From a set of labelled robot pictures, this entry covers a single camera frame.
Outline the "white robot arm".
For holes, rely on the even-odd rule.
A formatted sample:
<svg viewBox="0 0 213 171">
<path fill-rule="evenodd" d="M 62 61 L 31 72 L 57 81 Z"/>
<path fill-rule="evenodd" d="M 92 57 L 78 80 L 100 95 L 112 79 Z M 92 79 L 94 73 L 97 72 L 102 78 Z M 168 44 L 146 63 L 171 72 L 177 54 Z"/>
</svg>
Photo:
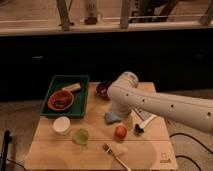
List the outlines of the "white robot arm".
<svg viewBox="0 0 213 171">
<path fill-rule="evenodd" d="M 107 91 L 110 112 L 126 118 L 142 109 L 213 135 L 213 100 L 145 91 L 138 84 L 134 73 L 123 72 Z"/>
</svg>

